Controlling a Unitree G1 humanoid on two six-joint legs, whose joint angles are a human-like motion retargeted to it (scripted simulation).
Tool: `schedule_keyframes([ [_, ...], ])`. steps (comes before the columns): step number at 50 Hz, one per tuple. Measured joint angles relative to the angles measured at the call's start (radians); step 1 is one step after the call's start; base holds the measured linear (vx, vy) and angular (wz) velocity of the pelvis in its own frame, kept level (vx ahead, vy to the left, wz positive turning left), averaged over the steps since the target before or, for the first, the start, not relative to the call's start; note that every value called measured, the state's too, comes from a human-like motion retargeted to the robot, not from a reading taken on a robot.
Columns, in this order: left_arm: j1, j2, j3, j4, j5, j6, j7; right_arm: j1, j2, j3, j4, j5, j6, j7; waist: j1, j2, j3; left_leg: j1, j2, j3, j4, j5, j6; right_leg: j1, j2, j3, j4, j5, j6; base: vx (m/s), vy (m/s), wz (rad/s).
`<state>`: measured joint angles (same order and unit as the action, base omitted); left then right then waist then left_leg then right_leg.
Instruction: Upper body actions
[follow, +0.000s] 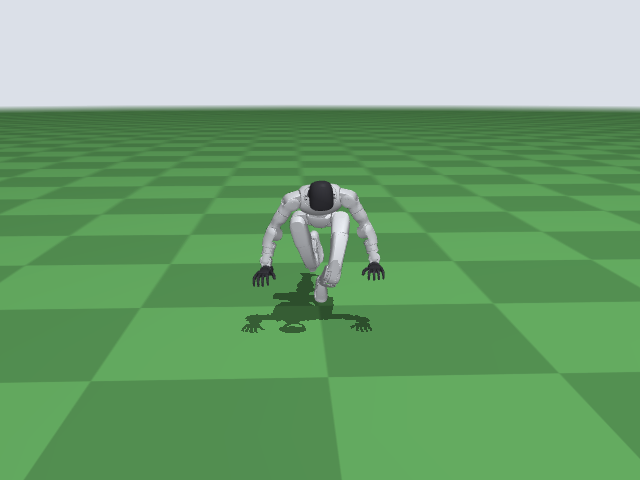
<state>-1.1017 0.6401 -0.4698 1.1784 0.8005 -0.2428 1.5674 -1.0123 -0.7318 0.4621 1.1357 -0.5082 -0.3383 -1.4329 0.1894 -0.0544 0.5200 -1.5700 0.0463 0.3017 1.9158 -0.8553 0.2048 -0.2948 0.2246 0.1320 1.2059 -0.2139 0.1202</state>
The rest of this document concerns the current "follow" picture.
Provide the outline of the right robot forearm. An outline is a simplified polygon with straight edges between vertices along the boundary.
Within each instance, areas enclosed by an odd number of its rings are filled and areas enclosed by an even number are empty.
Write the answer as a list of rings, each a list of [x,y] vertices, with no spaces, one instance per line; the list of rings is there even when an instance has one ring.
[[[272,266],[272,257],[274,254],[274,250],[276,249],[275,242],[272,242],[275,237],[275,230],[273,228],[268,228],[265,232],[262,241],[262,257],[260,258],[261,267],[264,265]],[[271,275],[270,275],[271,276]]]

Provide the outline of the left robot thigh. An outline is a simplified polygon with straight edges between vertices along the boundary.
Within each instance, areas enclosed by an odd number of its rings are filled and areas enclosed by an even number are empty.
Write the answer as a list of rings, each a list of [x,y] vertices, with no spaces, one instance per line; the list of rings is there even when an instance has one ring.
[[[346,212],[332,213],[330,257],[328,265],[323,270],[323,279],[327,283],[335,284],[337,275],[342,270],[344,255],[349,238],[350,218]]]

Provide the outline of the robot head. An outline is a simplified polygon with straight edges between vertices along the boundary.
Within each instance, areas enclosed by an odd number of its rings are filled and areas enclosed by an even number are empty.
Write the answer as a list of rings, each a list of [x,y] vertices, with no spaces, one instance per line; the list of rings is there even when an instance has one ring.
[[[310,189],[306,197],[309,197],[310,207],[313,210],[326,211],[333,207],[335,198],[333,198],[333,189],[329,182],[315,181],[308,188]]]

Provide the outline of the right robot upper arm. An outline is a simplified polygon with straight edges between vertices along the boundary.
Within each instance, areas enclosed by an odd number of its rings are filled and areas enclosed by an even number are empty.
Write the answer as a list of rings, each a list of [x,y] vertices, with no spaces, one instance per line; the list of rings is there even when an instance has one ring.
[[[300,203],[301,195],[298,190],[287,193],[283,196],[280,206],[267,227],[267,229],[271,227],[275,230],[275,237],[273,241],[279,241],[282,238],[283,233],[280,229],[281,225],[287,221],[292,211],[296,211],[300,207]]]

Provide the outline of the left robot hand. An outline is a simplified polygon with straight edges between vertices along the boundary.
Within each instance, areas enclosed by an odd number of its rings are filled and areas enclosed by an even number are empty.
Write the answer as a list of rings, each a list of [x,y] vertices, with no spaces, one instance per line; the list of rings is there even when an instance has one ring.
[[[373,273],[373,280],[375,281],[375,273],[378,275],[378,280],[380,280],[380,271],[382,272],[382,278],[384,280],[384,269],[377,262],[372,262],[362,271],[362,275],[365,275],[365,272],[368,270],[368,280],[370,280],[370,273]]]

